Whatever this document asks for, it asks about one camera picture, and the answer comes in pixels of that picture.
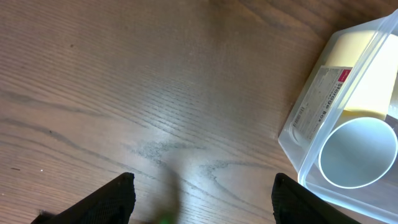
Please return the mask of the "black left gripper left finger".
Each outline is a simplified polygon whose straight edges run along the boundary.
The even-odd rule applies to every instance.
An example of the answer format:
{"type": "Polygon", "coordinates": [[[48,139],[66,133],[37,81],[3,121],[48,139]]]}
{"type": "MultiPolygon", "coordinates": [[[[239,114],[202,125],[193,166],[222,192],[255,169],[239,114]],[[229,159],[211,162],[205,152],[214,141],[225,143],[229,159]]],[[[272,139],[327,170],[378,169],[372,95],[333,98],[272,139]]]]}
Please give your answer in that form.
{"type": "Polygon", "coordinates": [[[135,202],[134,174],[125,172],[59,214],[40,211],[32,224],[128,223],[135,202]]]}

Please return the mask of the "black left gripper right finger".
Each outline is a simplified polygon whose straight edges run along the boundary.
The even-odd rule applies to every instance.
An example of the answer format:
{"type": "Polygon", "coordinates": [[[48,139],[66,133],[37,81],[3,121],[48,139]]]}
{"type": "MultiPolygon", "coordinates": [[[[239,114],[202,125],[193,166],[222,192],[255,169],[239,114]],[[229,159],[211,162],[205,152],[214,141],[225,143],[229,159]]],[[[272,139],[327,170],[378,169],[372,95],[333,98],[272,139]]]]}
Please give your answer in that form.
{"type": "Polygon", "coordinates": [[[359,224],[283,173],[275,176],[271,199],[277,224],[359,224]]]}

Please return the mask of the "grey plastic cup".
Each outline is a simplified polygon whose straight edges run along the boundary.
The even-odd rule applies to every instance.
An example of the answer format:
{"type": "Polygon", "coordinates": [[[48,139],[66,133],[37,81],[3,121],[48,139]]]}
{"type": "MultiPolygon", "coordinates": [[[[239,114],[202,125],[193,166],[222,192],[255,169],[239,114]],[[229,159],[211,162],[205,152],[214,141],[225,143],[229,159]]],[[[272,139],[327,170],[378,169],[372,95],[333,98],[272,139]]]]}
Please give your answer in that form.
{"type": "Polygon", "coordinates": [[[397,158],[397,135],[383,120],[351,119],[327,137],[318,157],[324,178],[342,189],[357,189],[383,177],[397,158]]]}

